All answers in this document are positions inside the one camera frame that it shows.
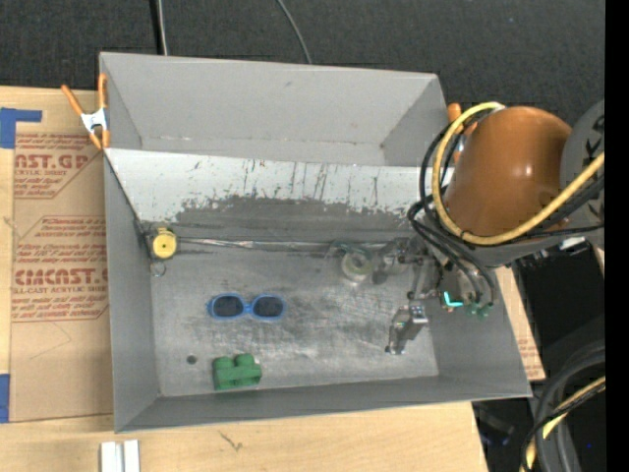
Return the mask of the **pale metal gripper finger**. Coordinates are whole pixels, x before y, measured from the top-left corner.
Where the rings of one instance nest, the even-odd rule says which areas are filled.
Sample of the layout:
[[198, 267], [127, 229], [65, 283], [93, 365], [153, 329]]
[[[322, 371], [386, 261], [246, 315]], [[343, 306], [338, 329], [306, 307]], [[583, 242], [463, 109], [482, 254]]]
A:
[[373, 256], [372, 283], [383, 284], [393, 276], [407, 272], [424, 260], [424, 251], [410, 244], [389, 243]]
[[414, 340], [428, 322], [423, 305], [411, 304], [399, 307], [392, 318], [384, 351], [391, 355], [402, 355], [406, 344]]

